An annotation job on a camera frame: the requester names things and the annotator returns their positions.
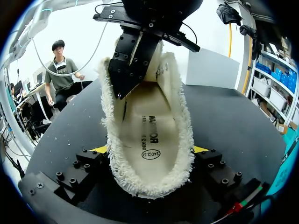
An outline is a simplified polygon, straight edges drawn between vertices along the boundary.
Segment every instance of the blue storage box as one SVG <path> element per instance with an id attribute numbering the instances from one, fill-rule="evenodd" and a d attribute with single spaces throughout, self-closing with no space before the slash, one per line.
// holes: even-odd
<path id="1" fill-rule="evenodd" d="M 292 77 L 289 77 L 289 81 L 292 82 L 292 83 L 296 83 L 296 79 L 292 78 Z"/>
<path id="2" fill-rule="evenodd" d="M 292 91 L 292 93 L 295 93 L 296 82 L 292 82 L 291 80 L 289 80 L 288 88 L 290 91 Z"/>
<path id="3" fill-rule="evenodd" d="M 258 69 L 266 72 L 267 74 L 271 74 L 271 70 L 266 65 L 263 65 L 263 64 L 260 64 L 260 63 L 256 63 L 256 67 Z"/>
<path id="4" fill-rule="evenodd" d="M 281 74 L 278 74 L 276 72 L 271 72 L 271 75 L 273 78 L 277 79 L 278 81 L 280 81 L 280 78 L 281 78 Z"/>
<path id="5" fill-rule="evenodd" d="M 289 84 L 289 77 L 285 74 L 281 75 L 280 81 L 283 85 L 288 86 Z"/>
<path id="6" fill-rule="evenodd" d="M 281 75 L 281 74 L 282 74 L 282 71 L 281 71 L 280 69 L 276 69 L 276 70 L 275 70 L 275 73 L 277 73 L 277 74 L 280 74 L 280 75 Z"/>
<path id="7" fill-rule="evenodd" d="M 294 78 L 294 79 L 296 80 L 296 79 L 297 79 L 297 74 L 296 74 L 296 72 L 294 72 L 292 69 L 290 69 L 289 77 L 290 77 L 290 78 Z"/>

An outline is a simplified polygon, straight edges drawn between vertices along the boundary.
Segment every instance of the green t-shirt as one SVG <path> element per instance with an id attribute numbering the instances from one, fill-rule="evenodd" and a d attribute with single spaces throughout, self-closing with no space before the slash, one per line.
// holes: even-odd
<path id="1" fill-rule="evenodd" d="M 78 70 L 78 68 L 76 67 L 73 60 L 71 60 L 70 58 L 64 58 L 64 59 L 66 60 L 66 67 L 64 69 L 56 71 L 56 68 L 53 63 L 51 63 L 48 66 L 48 69 L 50 71 L 53 71 L 58 74 L 69 74 L 69 73 L 72 73 L 72 72 Z M 56 93 L 60 90 L 69 89 L 71 87 L 71 85 L 73 85 L 73 83 L 74 83 L 71 76 L 65 76 L 65 77 L 55 76 L 55 75 L 50 74 L 47 71 L 46 76 L 45 76 L 45 83 L 50 83 L 51 81 L 53 82 Z"/>

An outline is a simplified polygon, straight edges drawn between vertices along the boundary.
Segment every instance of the black hair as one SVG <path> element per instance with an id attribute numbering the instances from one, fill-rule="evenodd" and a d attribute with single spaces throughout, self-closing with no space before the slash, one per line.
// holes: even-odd
<path id="1" fill-rule="evenodd" d="M 63 40 L 55 41 L 54 44 L 52 45 L 52 51 L 54 51 L 56 48 L 59 48 L 59 47 L 64 48 L 64 41 Z"/>

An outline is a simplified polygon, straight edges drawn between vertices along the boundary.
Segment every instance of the metal shelf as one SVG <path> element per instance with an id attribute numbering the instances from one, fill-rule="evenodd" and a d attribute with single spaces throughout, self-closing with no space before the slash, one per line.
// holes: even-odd
<path id="1" fill-rule="evenodd" d="M 279 64 L 280 66 L 285 67 L 287 69 L 292 69 L 293 71 L 298 73 L 297 69 L 294 66 L 291 66 L 288 62 L 277 57 L 276 55 L 268 53 L 267 51 L 264 51 L 264 50 L 261 51 L 261 54 L 262 54 L 262 56 L 273 61 L 274 63 Z"/>
<path id="2" fill-rule="evenodd" d="M 251 86 L 251 89 L 256 92 L 258 95 L 260 95 L 264 100 L 266 100 L 278 113 L 279 115 L 284 119 L 286 120 L 286 116 L 270 101 L 269 98 L 265 97 L 263 94 L 261 94 L 259 91 L 257 91 L 255 88 L 253 88 Z"/>
<path id="3" fill-rule="evenodd" d="M 289 90 L 288 87 L 286 87 L 285 85 L 283 85 L 280 81 L 278 81 L 277 79 L 275 79 L 273 76 L 269 75 L 268 73 L 258 69 L 258 68 L 254 68 L 255 71 L 258 71 L 259 73 L 261 73 L 263 76 L 266 76 L 269 79 L 272 79 L 274 82 L 276 82 L 278 85 L 280 85 L 285 91 L 287 91 L 291 97 L 294 97 L 294 93 L 292 93 L 291 90 Z"/>

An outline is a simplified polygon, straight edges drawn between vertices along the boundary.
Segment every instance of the white fleece slipper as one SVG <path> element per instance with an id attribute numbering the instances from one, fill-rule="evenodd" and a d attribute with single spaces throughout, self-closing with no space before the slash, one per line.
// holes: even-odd
<path id="1" fill-rule="evenodd" d="M 173 53 L 162 43 L 145 79 L 123 100 L 116 99 L 107 67 L 100 63 L 102 123 L 117 183 L 128 193 L 156 199 L 188 181 L 194 155 L 190 114 Z"/>

